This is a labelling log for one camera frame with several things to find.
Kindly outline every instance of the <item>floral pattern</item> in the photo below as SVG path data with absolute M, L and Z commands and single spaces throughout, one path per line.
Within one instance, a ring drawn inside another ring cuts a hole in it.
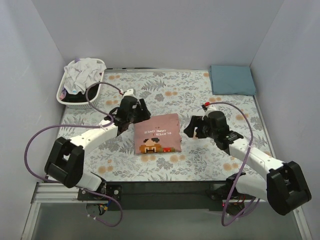
M 135 155 L 133 125 L 120 136 L 101 144 L 86 156 L 84 168 L 99 174 L 107 181 L 204 181 L 225 180 L 236 173 L 242 162 L 219 150 L 212 139 L 189 138 L 183 129 L 191 116 L 204 114 L 205 102 L 227 102 L 238 106 L 248 117 L 253 128 L 253 144 L 269 154 L 270 148 L 255 101 L 244 95 L 212 95 L 207 71 L 164 71 L 106 73 L 104 81 L 120 89 L 135 89 L 135 95 L 144 98 L 152 116 L 178 113 L 182 152 Z M 109 112 L 118 106 L 121 96 L 103 85 L 98 108 Z M 229 105 L 219 104 L 230 128 L 246 138 L 250 136 L 243 116 Z M 66 108 L 63 124 L 97 125 L 104 116 L 93 109 Z M 62 127 L 59 137 L 70 138 L 86 131 L 83 128 Z M 260 176 L 250 167 L 244 171 Z

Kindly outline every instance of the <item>folded blue towel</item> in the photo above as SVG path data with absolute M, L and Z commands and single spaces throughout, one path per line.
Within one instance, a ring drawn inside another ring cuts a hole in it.
M 212 65 L 209 71 L 214 95 L 256 94 L 256 87 L 248 66 Z

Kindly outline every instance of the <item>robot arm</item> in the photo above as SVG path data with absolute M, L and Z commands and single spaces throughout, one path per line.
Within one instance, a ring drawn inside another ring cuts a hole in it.
M 194 136 L 194 132 L 199 139 L 212 138 L 219 149 L 243 161 L 249 147 L 248 142 L 242 135 L 230 130 L 223 112 L 217 111 L 209 103 L 205 103 L 202 108 L 205 115 L 192 116 L 184 133 L 190 138 Z M 280 215 L 286 215 L 311 200 L 307 182 L 296 162 L 280 161 L 252 147 L 246 164 L 256 170 L 263 179 L 253 178 L 243 172 L 233 194 L 248 194 L 268 201 Z M 227 178 L 229 188 L 236 175 Z
M 140 123 L 151 116 L 145 101 L 135 98 L 133 89 L 123 94 L 120 106 L 109 114 L 113 117 L 112 124 L 111 119 L 106 116 L 100 122 L 100 127 L 70 139 L 59 137 L 54 142 L 45 172 L 67 188 L 77 186 L 100 192 L 99 188 L 104 187 L 103 179 L 92 172 L 84 171 L 85 156 L 105 141 L 126 131 L 131 123 Z

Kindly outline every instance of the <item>pink cloth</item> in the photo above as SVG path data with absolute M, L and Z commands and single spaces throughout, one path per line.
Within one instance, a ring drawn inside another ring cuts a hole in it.
M 134 125 L 135 154 L 181 152 L 177 113 L 153 116 Z

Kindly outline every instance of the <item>white cloth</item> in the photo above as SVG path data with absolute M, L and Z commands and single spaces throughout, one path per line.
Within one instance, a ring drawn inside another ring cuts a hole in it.
M 64 67 L 66 79 L 64 88 L 69 94 L 76 95 L 79 92 L 84 94 L 86 89 L 101 80 L 101 75 L 106 70 L 104 63 L 97 63 L 97 60 L 85 58 L 76 63 L 69 63 Z

